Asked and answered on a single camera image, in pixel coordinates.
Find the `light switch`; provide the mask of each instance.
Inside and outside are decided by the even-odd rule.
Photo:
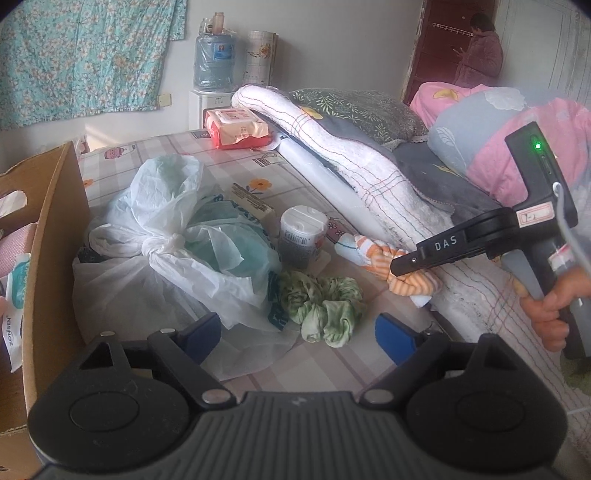
[[[173,96],[170,93],[163,93],[162,95],[158,95],[158,106],[165,107],[171,106],[173,104]]]

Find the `checkered blanket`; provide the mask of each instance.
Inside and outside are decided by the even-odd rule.
[[[393,369],[374,337],[373,320],[389,312],[415,330],[430,325],[430,317],[417,310],[407,298],[388,291],[385,282],[371,273],[340,259],[333,244],[345,232],[356,233],[341,214],[302,177],[279,153],[252,150],[216,150],[207,131],[185,132],[150,138],[119,147],[82,155],[80,171],[90,207],[97,212],[115,195],[126,189],[140,165],[149,158],[165,154],[194,155],[208,166],[220,186],[227,190],[238,183],[271,205],[277,215],[289,207],[307,205],[330,218],[325,248],[332,261],[322,275],[348,276],[357,279],[364,292],[368,311],[355,330],[350,344],[340,349],[324,342],[295,347],[273,366],[256,374],[235,378],[226,383],[238,396],[249,390],[331,391],[345,390],[359,394],[371,383]]]

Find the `door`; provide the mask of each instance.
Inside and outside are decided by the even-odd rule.
[[[478,12],[491,18],[495,0],[426,0],[423,27],[414,54],[404,102],[409,104],[424,82],[453,83],[460,62],[453,52],[472,39],[470,19]]]
[[[501,0],[501,85],[558,90],[591,105],[591,22],[568,0]]]

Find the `dark red door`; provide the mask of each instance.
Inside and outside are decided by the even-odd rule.
[[[413,60],[405,103],[424,82],[453,83],[460,59],[453,49],[467,49],[472,39],[470,19],[477,12],[493,18],[495,0],[428,0]]]

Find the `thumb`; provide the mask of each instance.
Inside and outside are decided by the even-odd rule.
[[[576,267],[558,278],[552,291],[544,299],[547,310],[560,310],[578,298],[591,297],[591,279],[581,267]]]

